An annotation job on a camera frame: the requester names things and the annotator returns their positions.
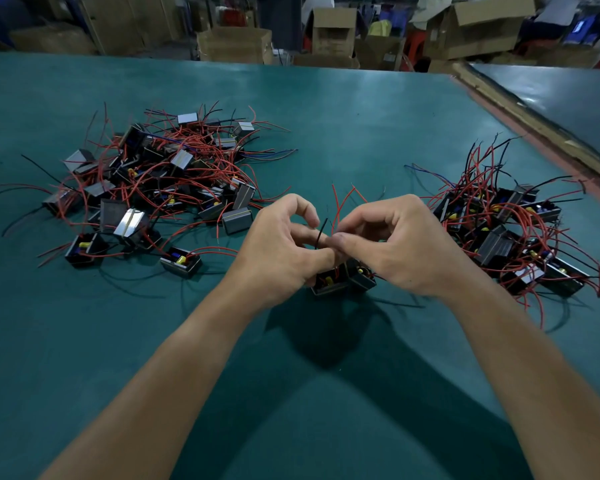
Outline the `person's right hand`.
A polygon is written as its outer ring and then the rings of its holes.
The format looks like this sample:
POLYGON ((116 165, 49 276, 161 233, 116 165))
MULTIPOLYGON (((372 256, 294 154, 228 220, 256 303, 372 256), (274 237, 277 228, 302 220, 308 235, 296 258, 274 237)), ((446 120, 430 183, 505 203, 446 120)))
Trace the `person's right hand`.
POLYGON ((341 220, 338 232, 387 232, 381 243, 391 247, 391 258, 357 260, 415 294, 450 301, 495 287, 416 195, 364 203, 341 220))

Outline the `person's left hand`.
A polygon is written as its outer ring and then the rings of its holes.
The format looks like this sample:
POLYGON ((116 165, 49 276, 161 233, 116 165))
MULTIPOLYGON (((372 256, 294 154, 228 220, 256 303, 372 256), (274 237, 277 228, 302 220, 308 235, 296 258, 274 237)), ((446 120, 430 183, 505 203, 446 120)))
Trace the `person's left hand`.
POLYGON ((307 263, 290 236, 290 226, 317 230, 319 224, 313 204, 298 194, 259 211, 223 279, 221 296, 231 306, 230 317, 247 320, 280 305, 337 266, 307 263))

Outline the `black module with red wires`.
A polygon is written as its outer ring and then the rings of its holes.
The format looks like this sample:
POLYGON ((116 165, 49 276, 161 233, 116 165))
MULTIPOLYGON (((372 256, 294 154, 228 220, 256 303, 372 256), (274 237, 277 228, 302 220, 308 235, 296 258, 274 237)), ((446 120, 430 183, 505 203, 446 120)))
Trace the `black module with red wires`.
MULTIPOLYGON (((331 234, 333 235, 340 225, 341 213, 347 204, 356 203, 355 200, 352 200, 352 196, 356 196, 362 203, 368 203, 368 199, 366 199, 353 184, 351 185, 351 190, 349 190, 342 198, 338 196, 334 184, 331 184, 331 189, 336 203, 336 213, 331 222, 331 234)), ((341 263, 339 268, 334 271, 333 279, 335 285, 346 284, 351 290, 360 293, 367 292, 377 285, 375 272, 373 272, 368 265, 354 258, 348 258, 345 262, 341 263)))

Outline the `black module with black wire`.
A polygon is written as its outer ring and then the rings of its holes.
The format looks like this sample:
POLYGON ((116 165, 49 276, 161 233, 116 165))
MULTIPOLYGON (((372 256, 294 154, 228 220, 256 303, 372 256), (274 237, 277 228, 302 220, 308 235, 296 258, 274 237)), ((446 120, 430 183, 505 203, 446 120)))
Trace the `black module with black wire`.
POLYGON ((349 271, 346 262, 336 267, 318 273, 315 276, 314 283, 310 286, 315 297, 322 297, 342 290, 346 290, 350 284, 349 271))

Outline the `person's left forearm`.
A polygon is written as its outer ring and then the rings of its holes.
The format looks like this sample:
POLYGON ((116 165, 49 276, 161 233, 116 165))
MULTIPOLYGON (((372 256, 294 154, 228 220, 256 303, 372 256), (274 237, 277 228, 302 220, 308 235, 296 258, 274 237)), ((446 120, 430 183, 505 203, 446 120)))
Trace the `person's left forearm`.
POLYGON ((248 323, 249 293, 218 286, 39 480, 169 480, 248 323))

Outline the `red plastic stool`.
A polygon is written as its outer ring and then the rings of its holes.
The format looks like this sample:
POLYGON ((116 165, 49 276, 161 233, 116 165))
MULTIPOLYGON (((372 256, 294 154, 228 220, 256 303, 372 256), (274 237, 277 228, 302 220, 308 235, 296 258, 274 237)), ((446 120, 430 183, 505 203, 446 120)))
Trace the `red plastic stool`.
POLYGON ((400 64, 401 72, 415 72, 416 64, 423 57, 426 37, 426 31, 419 29, 407 30, 400 64))

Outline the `wooden table edge strip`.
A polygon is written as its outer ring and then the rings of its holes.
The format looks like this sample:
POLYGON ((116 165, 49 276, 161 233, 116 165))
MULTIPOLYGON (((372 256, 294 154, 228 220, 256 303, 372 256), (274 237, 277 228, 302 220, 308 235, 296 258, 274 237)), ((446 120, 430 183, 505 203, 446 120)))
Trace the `wooden table edge strip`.
POLYGON ((498 116, 506 116, 525 131, 539 138, 543 145, 553 148, 565 161, 577 164, 600 180, 600 152, 572 131, 533 109, 526 100, 484 75, 470 64, 453 63, 453 76, 472 94, 479 95, 488 110, 497 108, 498 116))

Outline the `wide closed cardboard box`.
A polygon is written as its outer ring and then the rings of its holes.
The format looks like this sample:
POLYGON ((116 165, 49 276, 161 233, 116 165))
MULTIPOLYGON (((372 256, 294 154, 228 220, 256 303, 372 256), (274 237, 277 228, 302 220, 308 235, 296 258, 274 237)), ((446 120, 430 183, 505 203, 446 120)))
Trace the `wide closed cardboard box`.
POLYGON ((196 34, 201 61, 272 65, 272 31, 248 27, 214 27, 196 34))

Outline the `dark pillar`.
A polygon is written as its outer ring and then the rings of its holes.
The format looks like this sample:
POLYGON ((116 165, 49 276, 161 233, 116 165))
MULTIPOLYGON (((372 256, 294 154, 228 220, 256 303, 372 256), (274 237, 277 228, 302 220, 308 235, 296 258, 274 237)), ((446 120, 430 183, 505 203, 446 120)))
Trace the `dark pillar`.
POLYGON ((272 45, 288 52, 302 48, 302 0, 256 0, 258 23, 272 32, 272 45))

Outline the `neighbouring dark work table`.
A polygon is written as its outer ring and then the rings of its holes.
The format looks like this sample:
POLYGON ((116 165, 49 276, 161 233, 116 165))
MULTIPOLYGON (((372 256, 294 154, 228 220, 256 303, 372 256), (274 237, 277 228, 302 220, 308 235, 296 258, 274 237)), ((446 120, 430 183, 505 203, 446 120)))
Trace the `neighbouring dark work table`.
POLYGON ((600 156, 600 69, 480 63, 472 69, 600 156))

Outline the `large open cardboard box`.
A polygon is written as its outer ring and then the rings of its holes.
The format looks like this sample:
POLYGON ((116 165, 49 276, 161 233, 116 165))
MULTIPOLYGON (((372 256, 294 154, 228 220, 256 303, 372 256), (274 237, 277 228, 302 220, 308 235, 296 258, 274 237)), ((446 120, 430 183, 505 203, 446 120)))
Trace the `large open cardboard box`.
POLYGON ((513 49, 534 0, 477 0, 451 4, 427 21, 423 56, 448 61, 513 49))

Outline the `leaning cardboard sheets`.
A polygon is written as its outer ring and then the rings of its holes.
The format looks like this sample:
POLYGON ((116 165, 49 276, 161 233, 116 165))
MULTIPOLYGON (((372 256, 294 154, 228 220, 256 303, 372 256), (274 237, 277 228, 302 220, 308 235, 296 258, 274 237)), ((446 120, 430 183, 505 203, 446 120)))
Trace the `leaning cardboard sheets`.
POLYGON ((176 0, 78 0, 101 55, 135 55, 184 37, 176 0))

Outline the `low brown cardboard box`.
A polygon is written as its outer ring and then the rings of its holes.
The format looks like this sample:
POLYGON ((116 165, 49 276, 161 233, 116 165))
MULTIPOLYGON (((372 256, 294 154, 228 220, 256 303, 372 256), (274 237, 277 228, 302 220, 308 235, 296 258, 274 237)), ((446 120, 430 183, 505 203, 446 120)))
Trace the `low brown cardboard box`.
POLYGON ((56 22, 9 31, 19 52, 62 55, 99 55, 94 42, 75 25, 56 22))

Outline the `small pile of wired modules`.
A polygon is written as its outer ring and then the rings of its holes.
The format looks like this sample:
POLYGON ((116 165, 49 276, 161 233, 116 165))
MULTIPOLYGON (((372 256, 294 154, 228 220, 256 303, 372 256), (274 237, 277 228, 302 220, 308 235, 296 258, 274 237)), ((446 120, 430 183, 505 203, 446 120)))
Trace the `small pile of wired modules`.
POLYGON ((586 287, 600 298, 600 262, 590 256, 562 225, 561 203, 572 194, 587 192, 584 181, 571 175, 538 184, 519 183, 504 171, 505 155, 514 138, 482 150, 472 144, 456 181, 416 163, 412 172, 442 182, 438 193, 426 197, 442 227, 491 279, 529 309, 537 302, 539 328, 544 329, 544 306, 538 288, 567 300, 586 287))

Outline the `large pile of wired modules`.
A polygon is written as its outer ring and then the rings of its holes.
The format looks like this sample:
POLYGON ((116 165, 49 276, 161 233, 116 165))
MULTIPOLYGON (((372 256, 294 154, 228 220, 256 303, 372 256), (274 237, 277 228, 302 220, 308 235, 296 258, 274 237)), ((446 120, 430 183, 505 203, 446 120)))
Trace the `large pile of wired modules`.
POLYGON ((42 193, 32 209, 3 227, 1 237, 45 212, 74 236, 40 253, 40 267, 60 256, 85 269, 106 258, 147 255, 157 257, 165 272, 190 279, 204 255, 236 257, 237 250, 220 245, 221 233, 246 232, 254 211, 288 193, 264 196, 253 165, 286 159, 297 149, 254 148, 264 132, 289 129, 258 120, 254 110, 251 119, 234 112, 213 118, 221 111, 217 104, 187 114, 145 109, 145 121, 110 134, 105 111, 99 140, 89 138, 88 126, 82 145, 61 160, 66 175, 60 178, 22 154, 52 183, 0 184, 0 197, 42 193))

